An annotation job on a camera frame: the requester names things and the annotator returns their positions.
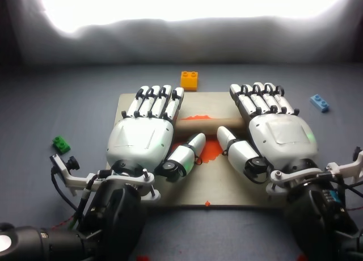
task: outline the bright light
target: bright light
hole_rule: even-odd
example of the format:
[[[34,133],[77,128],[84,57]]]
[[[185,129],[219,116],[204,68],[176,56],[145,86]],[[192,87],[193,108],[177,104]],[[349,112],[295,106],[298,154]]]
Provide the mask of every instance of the bright light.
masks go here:
[[[279,16],[310,18],[338,0],[42,0],[49,20],[72,33],[81,27],[129,19],[180,21],[198,18]]]

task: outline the toy brick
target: toy brick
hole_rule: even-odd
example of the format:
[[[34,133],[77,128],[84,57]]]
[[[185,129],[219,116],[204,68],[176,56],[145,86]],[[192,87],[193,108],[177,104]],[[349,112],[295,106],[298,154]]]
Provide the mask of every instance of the toy brick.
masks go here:
[[[198,72],[183,71],[180,76],[180,87],[185,91],[196,91],[198,88]]]
[[[321,112],[329,111],[329,104],[320,95],[313,95],[310,102]]]
[[[58,150],[60,154],[65,154],[70,150],[70,146],[61,136],[57,136],[53,139],[53,146]]]

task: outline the wooden board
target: wooden board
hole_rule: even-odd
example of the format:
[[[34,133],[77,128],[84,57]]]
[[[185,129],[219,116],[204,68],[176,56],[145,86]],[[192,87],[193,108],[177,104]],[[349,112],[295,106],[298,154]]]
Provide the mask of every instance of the wooden board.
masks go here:
[[[122,119],[121,111],[127,110],[135,94],[120,95],[115,124]],[[208,115],[211,118],[234,118],[239,111],[228,92],[186,92],[178,119]],[[283,200],[268,200],[266,184],[257,185],[235,171],[227,157],[220,154],[215,160],[195,166],[185,178],[169,183],[156,177],[155,189],[162,197],[159,205],[244,205],[250,207],[281,207]]]

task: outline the robotic hand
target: robotic hand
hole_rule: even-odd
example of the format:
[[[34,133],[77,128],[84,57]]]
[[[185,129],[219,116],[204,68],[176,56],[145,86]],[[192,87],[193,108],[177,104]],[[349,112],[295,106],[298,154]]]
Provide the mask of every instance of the robotic hand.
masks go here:
[[[205,135],[200,133],[170,153],[183,97],[183,88],[172,91],[169,85],[141,87],[109,137],[110,170],[80,178],[71,174],[71,170],[79,169],[74,157],[64,162],[58,155],[51,156],[52,182],[75,210],[69,230],[0,224],[0,261],[78,261],[88,257],[127,260],[145,224],[146,212],[141,204],[161,197],[153,187],[155,175],[177,181],[192,170],[204,148]],[[73,195],[76,190],[83,191],[78,207],[62,193],[56,175]],[[148,192],[140,197],[143,189]],[[96,194],[83,215],[91,191]],[[77,230],[72,230],[77,221]]]
[[[330,163],[322,171],[314,162],[318,148],[299,110],[292,109],[284,89],[271,83],[230,86],[230,95],[247,123],[249,141],[238,140],[225,127],[217,138],[223,154],[250,181],[264,184],[269,196],[285,196],[285,217],[309,261],[363,260],[363,239],[345,207],[344,178],[363,176],[363,151],[355,162]]]

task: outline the green lego block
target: green lego block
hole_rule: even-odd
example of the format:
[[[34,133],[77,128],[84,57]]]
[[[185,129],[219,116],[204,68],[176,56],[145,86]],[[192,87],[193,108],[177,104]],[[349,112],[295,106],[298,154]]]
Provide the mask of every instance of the green lego block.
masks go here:
[[[70,150],[70,146],[62,136],[57,136],[53,139],[53,146],[59,151],[60,154],[65,154]]]

